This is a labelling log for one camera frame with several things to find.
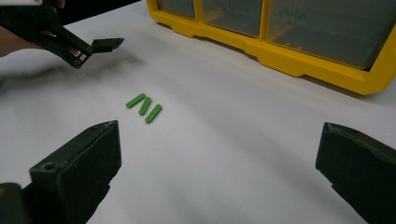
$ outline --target clear plastic compartment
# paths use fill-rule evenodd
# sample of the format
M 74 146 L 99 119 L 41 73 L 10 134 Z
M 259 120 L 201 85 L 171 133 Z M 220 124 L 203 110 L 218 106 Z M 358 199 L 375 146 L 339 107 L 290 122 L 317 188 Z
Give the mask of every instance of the clear plastic compartment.
M 262 0 L 201 0 L 203 20 L 213 26 L 258 36 Z
M 369 69 L 396 22 L 396 0 L 270 0 L 265 39 Z
M 193 0 L 158 0 L 160 10 L 176 13 L 177 15 L 195 18 Z

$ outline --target yellow storage bin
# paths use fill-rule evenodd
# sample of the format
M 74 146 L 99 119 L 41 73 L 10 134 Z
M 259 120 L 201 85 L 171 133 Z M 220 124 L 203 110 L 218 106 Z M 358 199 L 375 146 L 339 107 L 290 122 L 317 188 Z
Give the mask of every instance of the yellow storage bin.
M 396 0 L 147 0 L 152 18 L 367 95 L 396 76 Z

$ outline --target green plastic peg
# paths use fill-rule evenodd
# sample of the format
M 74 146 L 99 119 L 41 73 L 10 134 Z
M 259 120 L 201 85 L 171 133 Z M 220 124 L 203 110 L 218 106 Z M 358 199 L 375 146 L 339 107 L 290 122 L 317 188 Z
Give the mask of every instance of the green plastic peg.
M 144 100 L 146 98 L 146 94 L 142 93 L 138 96 L 136 96 L 132 101 L 128 102 L 126 104 L 126 107 L 128 107 L 129 109 L 131 109 L 132 107 L 134 107 L 134 105 L 139 104 L 139 102 L 141 102 L 142 100 Z
M 163 109 L 161 105 L 155 105 L 154 109 L 149 112 L 148 116 L 146 117 L 146 123 L 150 124 L 154 121 L 155 117 L 157 117 L 158 113 Z
M 143 101 L 142 107 L 140 107 L 139 114 L 141 116 L 146 114 L 146 111 L 149 108 L 149 104 L 151 104 L 151 98 L 146 97 L 145 101 Z

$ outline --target white table surface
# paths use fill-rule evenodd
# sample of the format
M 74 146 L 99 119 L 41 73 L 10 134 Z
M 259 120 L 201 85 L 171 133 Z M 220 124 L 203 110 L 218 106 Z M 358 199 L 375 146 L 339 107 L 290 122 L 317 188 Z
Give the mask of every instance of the white table surface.
M 323 123 L 396 147 L 396 84 L 359 96 L 157 24 L 142 1 L 67 26 L 124 37 L 80 70 L 43 50 L 0 59 L 0 182 L 86 128 L 120 123 L 123 165 L 89 223 L 364 223 L 315 169 Z M 125 103 L 163 111 L 147 125 Z

